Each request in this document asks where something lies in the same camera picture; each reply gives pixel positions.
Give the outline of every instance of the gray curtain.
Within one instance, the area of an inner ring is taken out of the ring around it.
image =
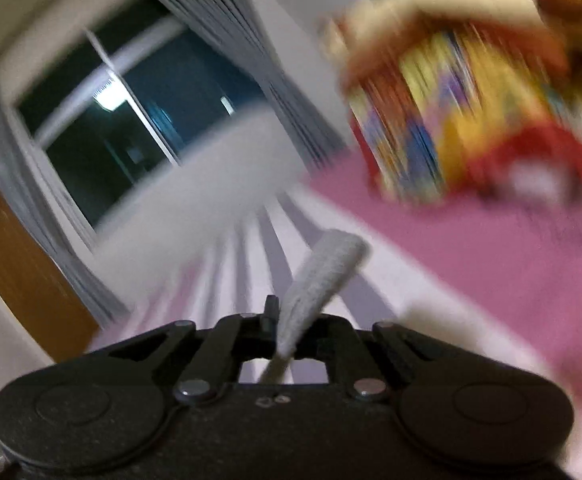
[[[26,162],[1,103],[0,191],[22,225],[62,271],[100,326],[127,312],[124,304],[75,255]]]
[[[159,1],[260,85],[307,166],[322,166],[344,146],[274,60],[250,0]]]

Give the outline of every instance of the pink blanket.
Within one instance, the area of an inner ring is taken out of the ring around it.
[[[582,208],[546,212],[464,198],[406,211],[378,200],[365,183],[362,158],[354,154],[315,178],[311,189],[526,339],[582,401]]]

